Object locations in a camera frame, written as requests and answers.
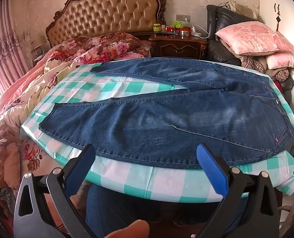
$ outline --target black leather armchair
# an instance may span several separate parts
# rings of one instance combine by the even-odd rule
[[[222,45],[220,38],[215,35],[217,31],[229,25],[246,21],[255,21],[251,18],[237,14],[226,8],[208,5],[208,55],[207,60],[241,66],[241,61]]]

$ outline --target floral comforter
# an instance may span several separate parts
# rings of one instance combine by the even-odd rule
[[[41,99],[78,66],[150,57],[150,43],[117,32],[75,37],[52,48],[0,99],[0,206],[12,220],[21,177],[27,171],[47,174],[56,162],[31,139],[19,139],[21,124]]]

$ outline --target carved wooden headboard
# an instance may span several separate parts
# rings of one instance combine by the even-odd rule
[[[154,23],[166,24],[165,5],[166,0],[67,0],[46,35],[53,47],[75,36],[151,32]]]

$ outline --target plaid blanket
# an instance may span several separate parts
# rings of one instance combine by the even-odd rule
[[[141,79],[90,73],[89,70],[97,65],[99,64],[83,65],[65,77],[35,107],[22,125],[22,135],[27,133],[61,165],[77,157],[80,150],[50,138],[38,130],[39,123],[50,113],[54,103],[94,102],[111,97],[183,88]],[[264,75],[251,69],[222,65]],[[289,105],[270,78],[269,81],[294,126],[294,115]],[[268,160],[238,167],[244,173],[255,175],[267,171],[274,187],[289,195],[294,192],[294,159],[287,151]],[[216,202],[222,199],[215,193],[203,170],[155,168],[97,157],[86,179],[118,192],[153,200]]]

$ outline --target person's leg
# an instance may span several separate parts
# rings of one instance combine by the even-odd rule
[[[137,219],[156,220],[157,203],[93,184],[86,206],[86,224],[98,238],[125,228]]]

